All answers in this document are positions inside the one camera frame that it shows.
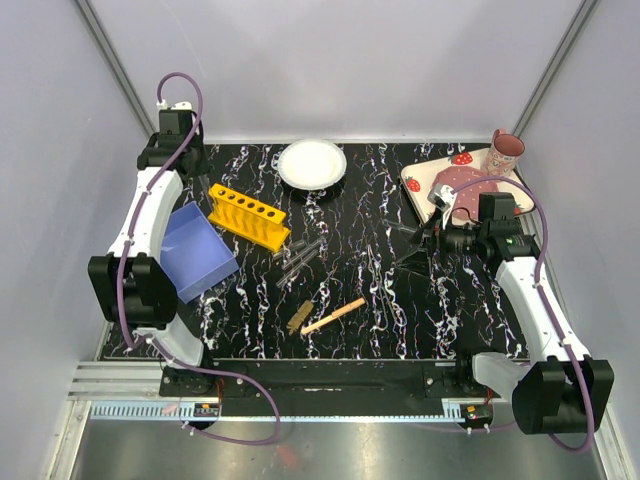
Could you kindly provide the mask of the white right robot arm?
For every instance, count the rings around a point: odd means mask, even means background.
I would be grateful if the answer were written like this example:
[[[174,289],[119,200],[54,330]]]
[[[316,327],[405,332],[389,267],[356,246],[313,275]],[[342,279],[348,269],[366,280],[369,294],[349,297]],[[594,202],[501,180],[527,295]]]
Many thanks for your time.
[[[548,289],[542,251],[535,238],[520,231],[512,194],[482,193],[478,222],[452,226],[443,199],[411,237],[412,249],[398,266],[425,276],[439,254],[472,254],[483,262],[506,295],[520,324],[529,366],[487,347],[464,343],[456,356],[456,380],[484,386],[512,407],[527,435],[595,433],[606,410],[614,371],[592,357],[564,317]]]

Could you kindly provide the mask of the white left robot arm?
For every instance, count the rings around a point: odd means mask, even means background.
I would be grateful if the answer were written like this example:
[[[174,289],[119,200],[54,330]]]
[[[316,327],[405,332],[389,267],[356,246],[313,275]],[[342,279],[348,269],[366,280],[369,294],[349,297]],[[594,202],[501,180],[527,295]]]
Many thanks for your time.
[[[134,196],[108,252],[88,275],[106,321],[125,344],[157,347],[173,368],[198,368],[204,345],[178,313],[177,287],[160,265],[162,242],[185,181],[205,166],[203,126],[188,102],[159,104],[159,131],[137,158]]]

